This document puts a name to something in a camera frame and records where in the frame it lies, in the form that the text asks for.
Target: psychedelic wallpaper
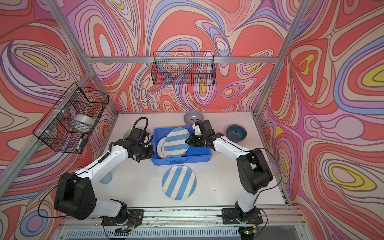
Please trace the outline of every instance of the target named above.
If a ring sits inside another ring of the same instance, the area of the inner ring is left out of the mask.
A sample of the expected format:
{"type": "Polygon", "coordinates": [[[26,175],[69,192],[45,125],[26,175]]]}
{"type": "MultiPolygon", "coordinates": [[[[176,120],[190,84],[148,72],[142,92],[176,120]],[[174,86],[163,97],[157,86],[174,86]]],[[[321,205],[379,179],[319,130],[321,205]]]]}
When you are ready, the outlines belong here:
{"type": "Polygon", "coordinates": [[[384,239],[384,1],[315,0],[257,114],[315,239],[384,239]]]}
{"type": "MultiPolygon", "coordinates": [[[[89,56],[153,56],[205,51],[216,56],[277,56],[295,1],[163,0],[63,2],[89,56]]],[[[271,64],[217,64],[216,85],[153,86],[151,64],[94,64],[120,112],[251,111],[271,64]]]]}
{"type": "MultiPolygon", "coordinates": [[[[0,1],[0,174],[27,143],[39,121],[84,75],[73,49],[43,0],[0,1]]],[[[99,152],[113,117],[103,113],[84,152],[53,152],[42,145],[0,198],[0,239],[48,239],[60,220],[37,216],[42,197],[67,171],[88,165],[99,152]]],[[[55,191],[41,213],[53,209],[55,191]]]]}

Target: light blue bowl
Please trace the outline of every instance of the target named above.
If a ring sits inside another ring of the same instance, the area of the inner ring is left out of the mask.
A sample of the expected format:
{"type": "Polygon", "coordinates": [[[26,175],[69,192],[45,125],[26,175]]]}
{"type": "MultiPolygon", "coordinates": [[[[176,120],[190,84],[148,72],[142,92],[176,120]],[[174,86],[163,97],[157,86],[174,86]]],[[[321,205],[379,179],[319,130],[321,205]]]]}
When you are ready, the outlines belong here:
{"type": "Polygon", "coordinates": [[[240,125],[232,124],[227,127],[227,138],[233,142],[241,142],[247,136],[247,131],[240,125]]]}

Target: black wire basket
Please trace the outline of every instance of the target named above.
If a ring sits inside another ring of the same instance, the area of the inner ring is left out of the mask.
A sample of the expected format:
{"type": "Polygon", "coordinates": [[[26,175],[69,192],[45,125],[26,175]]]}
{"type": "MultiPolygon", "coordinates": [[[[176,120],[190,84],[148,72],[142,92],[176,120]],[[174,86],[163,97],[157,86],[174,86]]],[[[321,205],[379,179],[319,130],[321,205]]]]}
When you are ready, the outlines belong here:
{"type": "Polygon", "coordinates": [[[108,102],[104,92],[77,87],[48,127],[36,131],[43,119],[33,134],[55,152],[82,153],[108,102]]]}
{"type": "Polygon", "coordinates": [[[157,51],[153,56],[153,85],[215,85],[215,53],[212,51],[157,51]]]}

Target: blue plastic bin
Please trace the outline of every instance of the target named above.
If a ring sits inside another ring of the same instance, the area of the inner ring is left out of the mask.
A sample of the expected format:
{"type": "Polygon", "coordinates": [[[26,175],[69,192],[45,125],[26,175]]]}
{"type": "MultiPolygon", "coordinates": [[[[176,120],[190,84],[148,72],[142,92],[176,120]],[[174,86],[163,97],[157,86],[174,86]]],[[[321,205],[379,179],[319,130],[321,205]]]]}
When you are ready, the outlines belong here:
{"type": "MultiPolygon", "coordinates": [[[[187,129],[189,133],[195,132],[192,126],[185,126],[183,128],[187,129]]],[[[189,146],[187,152],[182,157],[159,157],[159,155],[157,154],[157,144],[163,137],[166,137],[168,133],[170,133],[173,129],[175,129],[175,127],[156,128],[153,131],[152,145],[153,150],[155,151],[155,157],[151,158],[153,164],[155,164],[156,166],[160,166],[195,162],[209,162],[212,156],[212,152],[209,147],[201,148],[189,146]]]]}

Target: blue and white striped plate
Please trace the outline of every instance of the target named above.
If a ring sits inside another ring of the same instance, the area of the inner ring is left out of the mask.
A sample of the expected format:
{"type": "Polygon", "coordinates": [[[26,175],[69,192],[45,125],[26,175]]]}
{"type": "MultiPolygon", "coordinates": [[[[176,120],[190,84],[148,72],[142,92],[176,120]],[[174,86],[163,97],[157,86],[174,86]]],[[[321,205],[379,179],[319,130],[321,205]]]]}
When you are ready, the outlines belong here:
{"type": "Polygon", "coordinates": [[[183,127],[177,127],[173,129],[166,138],[164,143],[164,150],[168,157],[181,157],[183,156],[189,145],[185,143],[186,139],[189,138],[189,132],[183,127]]]}
{"type": "Polygon", "coordinates": [[[170,199],[186,199],[196,188],[196,175],[187,166],[173,166],[164,174],[161,185],[170,199]]]}

